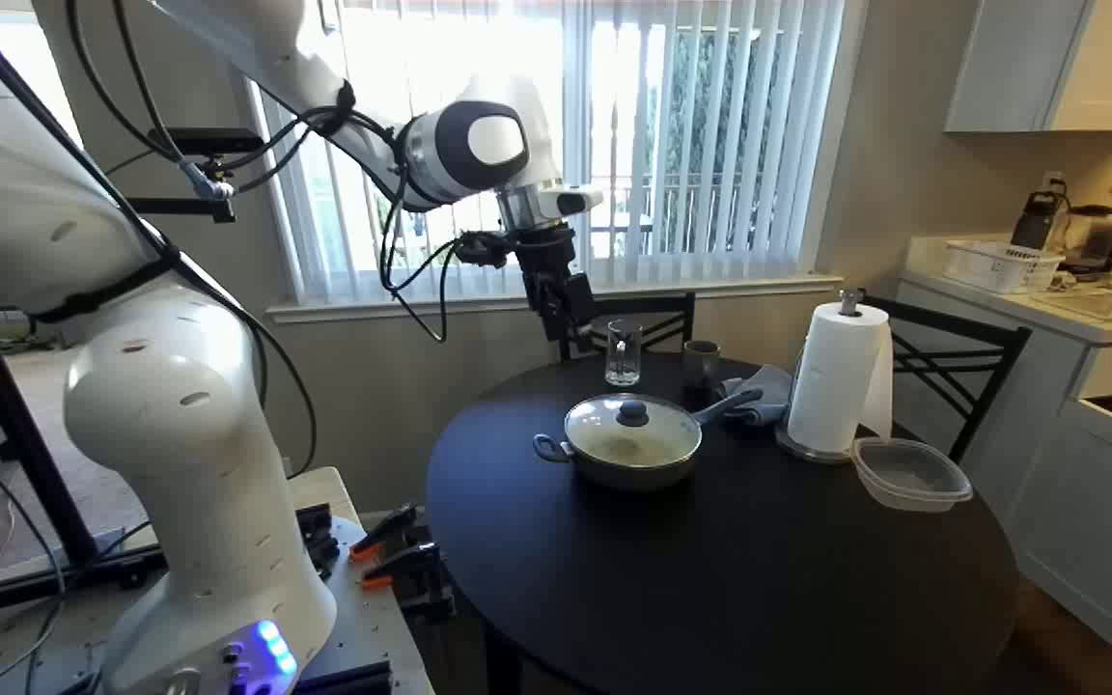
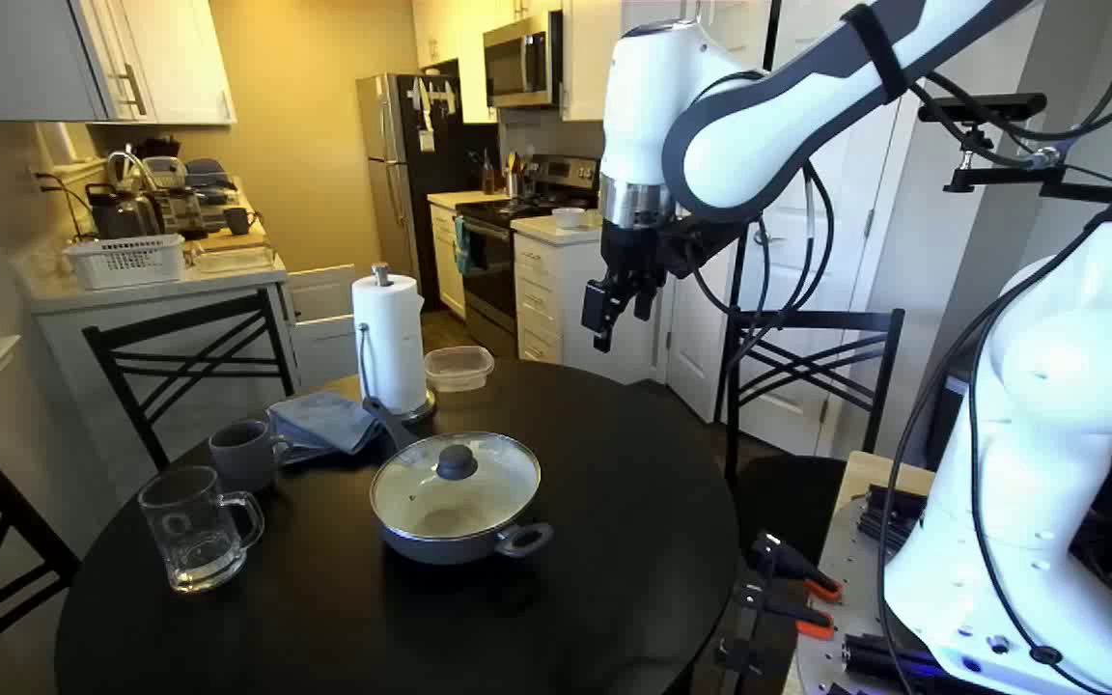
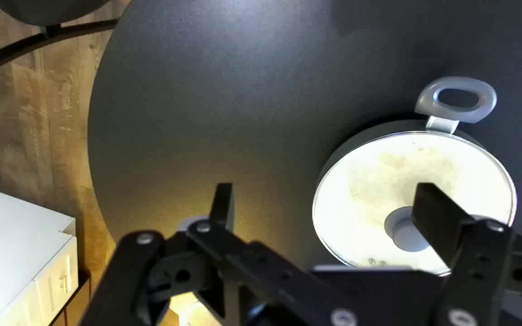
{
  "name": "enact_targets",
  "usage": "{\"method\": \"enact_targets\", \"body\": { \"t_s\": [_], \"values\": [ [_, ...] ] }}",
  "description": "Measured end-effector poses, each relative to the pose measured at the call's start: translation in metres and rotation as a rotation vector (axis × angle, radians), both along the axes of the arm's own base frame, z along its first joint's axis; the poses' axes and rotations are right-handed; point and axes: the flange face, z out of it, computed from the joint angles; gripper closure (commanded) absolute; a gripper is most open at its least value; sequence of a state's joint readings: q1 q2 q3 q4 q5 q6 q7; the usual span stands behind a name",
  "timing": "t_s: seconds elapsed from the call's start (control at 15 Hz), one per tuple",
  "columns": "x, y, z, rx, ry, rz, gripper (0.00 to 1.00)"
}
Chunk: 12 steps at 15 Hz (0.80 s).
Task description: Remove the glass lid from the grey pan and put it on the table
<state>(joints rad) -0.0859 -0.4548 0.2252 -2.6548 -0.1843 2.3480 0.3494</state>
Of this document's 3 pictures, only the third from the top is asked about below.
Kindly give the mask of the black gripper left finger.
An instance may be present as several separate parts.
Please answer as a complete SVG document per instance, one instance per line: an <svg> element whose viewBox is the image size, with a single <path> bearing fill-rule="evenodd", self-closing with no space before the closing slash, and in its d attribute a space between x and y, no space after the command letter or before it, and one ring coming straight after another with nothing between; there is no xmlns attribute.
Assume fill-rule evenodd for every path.
<svg viewBox="0 0 522 326"><path fill-rule="evenodd" d="M225 227L225 228L232 228L232 225L234 225L234 201L232 201L232 185L230 183L219 183L216 187L208 219Z"/></svg>

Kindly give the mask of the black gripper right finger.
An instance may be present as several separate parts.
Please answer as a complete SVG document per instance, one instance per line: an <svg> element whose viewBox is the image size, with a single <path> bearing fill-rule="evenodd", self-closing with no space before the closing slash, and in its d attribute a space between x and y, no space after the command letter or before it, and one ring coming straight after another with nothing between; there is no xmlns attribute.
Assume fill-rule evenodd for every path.
<svg viewBox="0 0 522 326"><path fill-rule="evenodd" d="M475 219L437 185L419 183L413 225L448 266L457 266L464 257L464 241Z"/></svg>

